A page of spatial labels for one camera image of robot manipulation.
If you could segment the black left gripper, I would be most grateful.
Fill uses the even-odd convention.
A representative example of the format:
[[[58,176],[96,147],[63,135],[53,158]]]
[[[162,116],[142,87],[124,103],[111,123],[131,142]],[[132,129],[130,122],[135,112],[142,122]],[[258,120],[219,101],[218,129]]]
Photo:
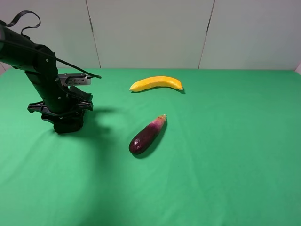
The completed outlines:
[[[74,96],[66,95],[65,101],[58,99],[58,111],[50,110],[50,107],[44,101],[31,103],[27,107],[30,113],[39,112],[42,114],[42,120],[52,124],[57,123],[78,123],[83,125],[83,118],[86,110],[93,110],[93,95]]]

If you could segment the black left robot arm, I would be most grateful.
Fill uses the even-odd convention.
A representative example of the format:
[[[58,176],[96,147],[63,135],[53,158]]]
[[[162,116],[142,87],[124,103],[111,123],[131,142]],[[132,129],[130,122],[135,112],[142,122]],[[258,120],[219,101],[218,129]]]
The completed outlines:
[[[39,112],[42,119],[54,125],[83,126],[86,110],[92,110],[92,95],[76,87],[75,80],[92,78],[82,74],[59,74],[59,59],[47,46],[36,44],[0,24],[0,60],[15,69],[23,70],[41,97],[40,102],[28,105],[30,113]]]

